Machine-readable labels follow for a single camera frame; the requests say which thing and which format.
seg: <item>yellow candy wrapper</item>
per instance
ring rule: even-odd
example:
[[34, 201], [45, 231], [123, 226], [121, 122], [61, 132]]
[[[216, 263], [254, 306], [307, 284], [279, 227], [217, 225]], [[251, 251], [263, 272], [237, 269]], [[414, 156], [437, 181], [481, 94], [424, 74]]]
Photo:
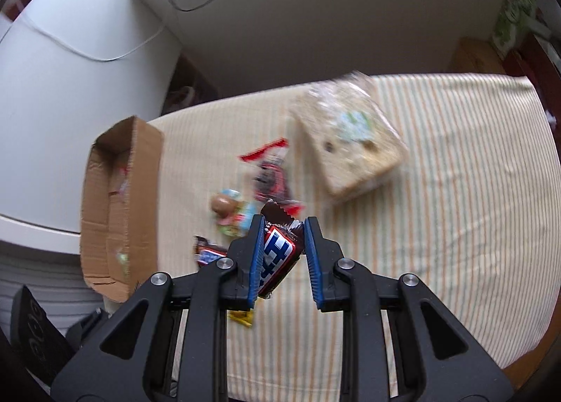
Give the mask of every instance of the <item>yellow candy wrapper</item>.
[[229, 310], [228, 318], [239, 324], [243, 324], [245, 327], [252, 327], [253, 309], [251, 309], [250, 311]]

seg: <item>candy wrapper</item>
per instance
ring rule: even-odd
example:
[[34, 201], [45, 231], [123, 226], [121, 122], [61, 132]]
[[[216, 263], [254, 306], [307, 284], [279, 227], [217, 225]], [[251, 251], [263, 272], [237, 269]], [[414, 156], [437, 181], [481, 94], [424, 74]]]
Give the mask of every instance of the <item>candy wrapper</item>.
[[257, 213], [252, 201], [242, 201], [236, 190], [222, 190], [210, 200], [210, 208], [217, 215], [221, 233], [230, 237], [243, 237], [249, 231], [251, 219]]
[[119, 262], [125, 279], [128, 280], [128, 277], [130, 275], [130, 262], [128, 261], [128, 254], [125, 253], [122, 248], [119, 248], [117, 251], [113, 252], [113, 256]]
[[266, 202], [275, 201], [286, 212], [297, 216], [302, 210], [302, 204], [292, 198], [284, 170], [284, 157], [288, 150], [285, 138], [265, 144], [259, 149], [240, 156], [244, 163], [254, 163], [258, 172], [254, 177], [255, 199]]
[[374, 189], [407, 158], [407, 148], [377, 102], [371, 78], [353, 73], [318, 82], [291, 106], [311, 142], [332, 203]]
[[193, 251], [199, 266], [206, 266], [212, 261], [223, 258], [228, 253], [228, 249], [218, 244], [213, 244], [201, 236], [195, 236]]
[[236, 323], [242, 324], [245, 327], [253, 326], [253, 309], [250, 311], [243, 310], [229, 310], [228, 318]]
[[267, 299], [304, 250], [304, 224], [272, 200], [263, 206], [261, 214], [265, 217], [265, 250], [259, 296]]

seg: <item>table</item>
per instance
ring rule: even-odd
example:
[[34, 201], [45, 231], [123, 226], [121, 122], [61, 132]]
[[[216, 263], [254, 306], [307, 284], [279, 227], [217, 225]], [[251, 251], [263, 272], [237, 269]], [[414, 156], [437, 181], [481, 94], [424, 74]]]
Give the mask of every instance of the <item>table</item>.
[[[373, 272], [417, 273], [504, 368], [539, 342], [561, 280], [561, 167], [538, 96], [528, 79], [498, 75], [380, 76], [374, 83], [410, 157], [392, 182], [337, 207], [288, 118], [291, 98], [307, 85], [153, 121], [165, 136], [159, 269], [175, 277], [194, 272], [195, 234], [227, 244], [211, 195], [235, 188], [249, 196], [251, 172], [237, 156], [285, 136], [304, 215], [317, 215], [324, 235]], [[257, 303], [253, 328], [228, 324], [230, 397], [337, 400], [341, 339], [341, 316], [315, 309], [302, 258], [273, 297]], [[392, 359], [389, 368], [395, 393]]]

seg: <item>open cardboard box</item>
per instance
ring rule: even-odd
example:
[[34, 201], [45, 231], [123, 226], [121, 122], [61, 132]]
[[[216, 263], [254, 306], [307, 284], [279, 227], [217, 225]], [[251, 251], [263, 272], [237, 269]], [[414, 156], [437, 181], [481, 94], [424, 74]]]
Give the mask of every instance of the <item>open cardboard box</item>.
[[92, 146], [82, 192], [80, 259], [86, 283], [125, 302], [157, 271], [158, 172], [163, 135], [129, 117]]

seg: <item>bread loaf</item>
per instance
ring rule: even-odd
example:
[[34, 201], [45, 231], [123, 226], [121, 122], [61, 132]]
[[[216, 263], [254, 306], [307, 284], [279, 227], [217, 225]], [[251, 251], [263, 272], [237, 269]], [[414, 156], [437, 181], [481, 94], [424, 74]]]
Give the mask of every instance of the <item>bread loaf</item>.
[[374, 91], [371, 78], [353, 73], [313, 84], [291, 107], [336, 202], [374, 189], [406, 158], [406, 147]]

